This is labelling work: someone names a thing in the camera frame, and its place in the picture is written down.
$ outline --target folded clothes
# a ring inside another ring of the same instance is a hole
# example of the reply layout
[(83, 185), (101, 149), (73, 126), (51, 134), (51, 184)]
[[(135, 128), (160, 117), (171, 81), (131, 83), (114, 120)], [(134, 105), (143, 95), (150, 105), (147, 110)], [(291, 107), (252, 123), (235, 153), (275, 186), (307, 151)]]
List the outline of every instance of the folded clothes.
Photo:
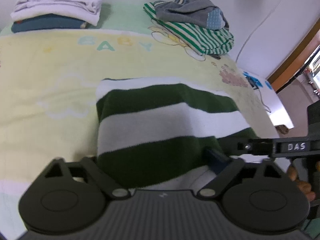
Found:
[(226, 28), (213, 31), (192, 23), (163, 22), (156, 17), (153, 3), (146, 3), (143, 8), (152, 19), (182, 39), (199, 55), (225, 54), (234, 45), (233, 35)]
[(14, 22), (11, 31), (17, 33), (48, 29), (84, 29), (86, 26), (87, 23), (83, 20), (55, 14), (46, 14)]
[(222, 11), (210, 0), (155, 1), (156, 16), (164, 22), (193, 23), (209, 30), (229, 29)]
[(24, 20), (45, 14), (77, 18), (97, 25), (102, 0), (18, 0), (11, 18)]

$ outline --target finger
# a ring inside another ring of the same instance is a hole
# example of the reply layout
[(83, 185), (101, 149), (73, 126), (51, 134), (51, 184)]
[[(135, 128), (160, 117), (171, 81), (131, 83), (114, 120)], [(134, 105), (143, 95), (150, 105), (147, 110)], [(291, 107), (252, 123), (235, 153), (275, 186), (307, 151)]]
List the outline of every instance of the finger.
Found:
[(311, 184), (306, 181), (297, 180), (297, 186), (304, 194), (311, 192)]
[(313, 191), (309, 192), (308, 194), (306, 194), (306, 197), (309, 201), (313, 201), (316, 198), (316, 193), (314, 193)]
[(292, 165), (289, 166), (289, 168), (287, 170), (287, 175), (289, 176), (289, 178), (292, 181), (295, 181), (298, 178), (298, 172), (297, 172), (296, 168), (293, 167)]

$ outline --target white cable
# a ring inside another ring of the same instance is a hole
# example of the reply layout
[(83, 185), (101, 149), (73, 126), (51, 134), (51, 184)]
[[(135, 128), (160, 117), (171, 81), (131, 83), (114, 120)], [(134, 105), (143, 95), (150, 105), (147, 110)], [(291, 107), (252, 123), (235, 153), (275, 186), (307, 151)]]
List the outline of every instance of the white cable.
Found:
[(249, 41), (249, 39), (251, 38), (251, 36), (254, 34), (254, 32), (256, 30), (258, 30), (258, 28), (269, 18), (269, 16), (276, 10), (276, 8), (279, 6), (279, 4), (282, 2), (282, 0), (280, 0), (277, 5), (268, 13), (268, 15), (263, 19), (263, 21), (250, 33), (250, 35), (248, 36), (248, 38), (246, 39), (246, 41), (244, 42), (244, 44), (242, 45), (237, 58), (236, 58), (236, 62), (238, 62), (239, 56), (242, 52), (242, 50), (244, 49), (244, 46), (247, 44), (247, 42)]
[(263, 100), (262, 100), (262, 94), (261, 94), (260, 88), (259, 88), (258, 86), (257, 86), (257, 88), (258, 88), (258, 91), (259, 91), (259, 94), (260, 94), (261, 103), (262, 103), (262, 105), (265, 107), (264, 110), (266, 110), (268, 113), (271, 114), (272, 112), (271, 112), (270, 107), (267, 106), (267, 105), (263, 102)]

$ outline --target blue object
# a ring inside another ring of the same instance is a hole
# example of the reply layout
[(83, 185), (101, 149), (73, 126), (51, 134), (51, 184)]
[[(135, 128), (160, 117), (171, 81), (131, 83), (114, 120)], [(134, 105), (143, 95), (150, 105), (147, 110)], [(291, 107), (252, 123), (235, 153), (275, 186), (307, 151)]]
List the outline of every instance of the blue object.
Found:
[(231, 158), (211, 147), (204, 148), (202, 157), (208, 164), (210, 170), (216, 175), (222, 172), (232, 161)]
[(270, 90), (273, 89), (272, 86), (270, 85), (270, 83), (269, 83), (267, 80), (265, 81), (265, 84), (267, 85), (267, 87), (268, 87)]
[(85, 25), (85, 21), (76, 18), (46, 14), (14, 22), (11, 31), (17, 33), (48, 29), (80, 29), (85, 28)]
[(244, 76), (246, 76), (246, 77), (250, 77), (250, 78), (255, 82), (255, 84), (257, 85), (257, 87), (263, 88), (263, 85), (261, 84), (261, 82), (259, 81), (259, 79), (253, 77), (252, 75), (250, 75), (248, 72), (245, 72), (245, 71), (243, 72), (243, 74), (244, 74)]
[(207, 19), (207, 29), (209, 30), (219, 30), (222, 27), (222, 16), (220, 8), (215, 8), (210, 13), (208, 13)]

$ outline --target metal screw head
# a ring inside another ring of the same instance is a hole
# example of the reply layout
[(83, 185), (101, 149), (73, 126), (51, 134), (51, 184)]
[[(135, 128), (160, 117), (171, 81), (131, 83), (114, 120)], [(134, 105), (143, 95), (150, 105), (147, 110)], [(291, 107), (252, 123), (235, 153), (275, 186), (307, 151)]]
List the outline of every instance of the metal screw head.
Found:
[(216, 194), (216, 192), (210, 188), (203, 188), (199, 191), (199, 193), (202, 197), (212, 197)]
[(124, 188), (117, 188), (112, 192), (112, 195), (115, 197), (125, 197), (127, 194), (128, 191)]

